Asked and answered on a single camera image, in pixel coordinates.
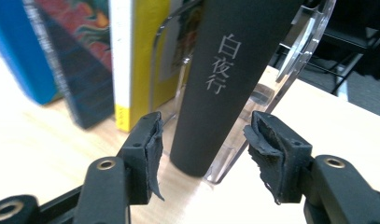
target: black chair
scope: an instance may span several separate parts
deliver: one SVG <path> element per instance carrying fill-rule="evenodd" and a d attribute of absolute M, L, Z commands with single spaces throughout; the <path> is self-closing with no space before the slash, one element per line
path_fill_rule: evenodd
<path fill-rule="evenodd" d="M 321 38 L 313 58 L 334 60 L 336 63 L 324 67 L 308 63 L 325 73 L 340 77 L 331 91 L 336 94 L 349 78 L 359 60 L 380 44 L 380 1 L 337 0 L 335 9 Z"/>

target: desk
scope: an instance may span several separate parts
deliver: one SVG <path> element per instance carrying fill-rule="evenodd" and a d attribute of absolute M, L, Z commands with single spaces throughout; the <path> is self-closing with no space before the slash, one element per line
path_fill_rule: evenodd
<path fill-rule="evenodd" d="M 347 159 L 380 190 L 380 117 L 300 80 L 274 114 L 314 145 L 314 156 Z M 48 202 L 80 185 L 92 161 L 116 155 L 126 137 L 113 119 L 80 130 L 63 101 L 33 104 L 0 63 L 0 200 L 32 194 Z M 165 202 L 154 196 L 147 206 L 132 206 L 133 223 L 305 223 L 303 205 L 276 205 L 259 175 L 245 152 L 211 186 L 183 175 L 163 155 L 158 178 Z"/>

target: clear acrylic book stand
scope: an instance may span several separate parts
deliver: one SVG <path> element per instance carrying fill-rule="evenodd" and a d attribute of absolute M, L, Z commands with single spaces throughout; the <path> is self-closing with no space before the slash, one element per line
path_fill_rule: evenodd
<path fill-rule="evenodd" d="M 157 51 L 161 47 L 160 37 L 166 35 L 166 30 L 173 21 L 183 13 L 196 10 L 201 0 L 191 1 L 173 12 L 160 26 L 153 43 L 150 71 L 150 91 L 149 91 L 149 112 L 154 111 L 153 94 L 154 83 L 157 73 Z M 210 165 L 204 178 L 212 184 L 218 184 L 230 171 L 234 163 L 247 148 L 247 141 L 243 135 L 243 129 L 250 123 L 251 112 L 254 110 L 271 113 L 278 102 L 282 99 L 294 80 L 298 77 L 306 63 L 315 51 L 320 38 L 322 37 L 327 23 L 330 19 L 335 0 L 322 1 L 318 6 L 302 6 L 293 22 L 287 37 L 281 42 L 279 48 L 287 49 L 289 52 L 282 60 L 281 55 L 271 59 L 259 83 L 249 96 L 247 103 L 233 125 L 224 144 L 220 148 L 218 155 Z M 184 76 L 190 69 L 190 59 L 192 55 L 192 45 L 183 49 L 181 54 L 181 65 L 179 66 L 179 77 L 176 87 L 176 95 L 168 103 L 157 108 L 162 112 L 164 121 L 164 148 L 165 153 L 170 152 L 176 123 L 179 117 L 179 109 L 183 95 L 185 93 Z"/>

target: transparent plastic stand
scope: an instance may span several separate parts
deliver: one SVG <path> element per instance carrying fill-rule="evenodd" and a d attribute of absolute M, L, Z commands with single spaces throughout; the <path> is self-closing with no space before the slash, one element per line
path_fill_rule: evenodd
<path fill-rule="evenodd" d="M 151 84 L 155 77 L 156 50 L 159 44 L 159 36 L 166 29 L 167 24 L 173 17 L 179 16 L 186 10 L 196 6 L 201 1 L 192 1 L 169 16 L 160 27 L 154 42 L 154 52 L 151 60 Z M 224 176 L 230 171 L 242 152 L 247 148 L 247 141 L 243 134 L 243 129 L 251 121 L 251 113 L 254 110 L 271 113 L 278 102 L 282 99 L 291 84 L 300 74 L 306 63 L 315 51 L 320 38 L 330 19 L 335 0 L 322 1 L 317 7 L 309 8 L 302 6 L 285 40 L 280 44 L 282 48 L 289 50 L 283 63 L 278 67 L 267 66 L 259 83 L 249 96 L 247 103 L 232 126 L 230 133 L 220 148 L 217 156 L 212 162 L 204 178 L 212 184 L 220 183 Z M 189 69 L 191 53 L 183 57 L 177 83 L 176 96 L 171 105 L 163 105 L 159 110 L 162 112 L 164 125 L 168 129 L 168 139 L 163 139 L 166 153 L 170 152 L 173 136 L 176 129 L 176 122 L 179 115 L 179 108 L 184 94 L 185 84 L 184 74 Z"/>

